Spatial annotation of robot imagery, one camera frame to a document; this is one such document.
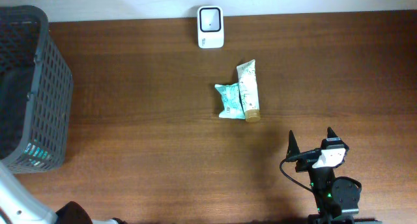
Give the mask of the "white tube with gold cap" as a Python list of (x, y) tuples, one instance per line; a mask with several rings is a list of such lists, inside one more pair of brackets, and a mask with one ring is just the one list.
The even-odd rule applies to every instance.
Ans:
[(237, 66), (240, 99), (246, 122), (261, 119), (255, 59)]

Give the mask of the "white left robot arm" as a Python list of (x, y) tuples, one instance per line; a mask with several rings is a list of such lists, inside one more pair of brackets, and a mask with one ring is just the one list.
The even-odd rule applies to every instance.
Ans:
[(104, 221), (92, 219), (74, 201), (54, 211), (34, 198), (5, 165), (1, 165), (1, 223), (126, 224), (116, 217)]

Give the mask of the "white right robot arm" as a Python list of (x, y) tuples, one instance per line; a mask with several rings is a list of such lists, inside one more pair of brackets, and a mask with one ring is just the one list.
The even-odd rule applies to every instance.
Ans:
[[(312, 193), (317, 214), (309, 215), (308, 223), (379, 223), (376, 219), (355, 219), (359, 213), (358, 203), (362, 184), (346, 176), (336, 177), (334, 169), (345, 162), (349, 146), (331, 128), (319, 148), (301, 152), (293, 131), (289, 132), (286, 157), (280, 162), (280, 171), (291, 182)], [(283, 170), (284, 163), (295, 163), (295, 171), (309, 174), (309, 185), (305, 186)]]

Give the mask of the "teal snack packet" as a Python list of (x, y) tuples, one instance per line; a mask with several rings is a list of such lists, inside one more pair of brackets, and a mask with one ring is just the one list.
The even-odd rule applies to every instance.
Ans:
[(222, 119), (245, 119), (245, 114), (240, 101), (238, 83), (232, 85), (215, 84), (214, 88), (221, 95), (223, 111), (219, 113)]

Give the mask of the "small teal tissue pack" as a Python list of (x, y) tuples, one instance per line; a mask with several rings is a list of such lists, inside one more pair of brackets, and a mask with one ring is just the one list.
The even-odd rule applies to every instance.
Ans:
[(29, 143), (23, 151), (25, 164), (33, 167), (42, 167), (51, 160), (51, 154), (40, 147)]

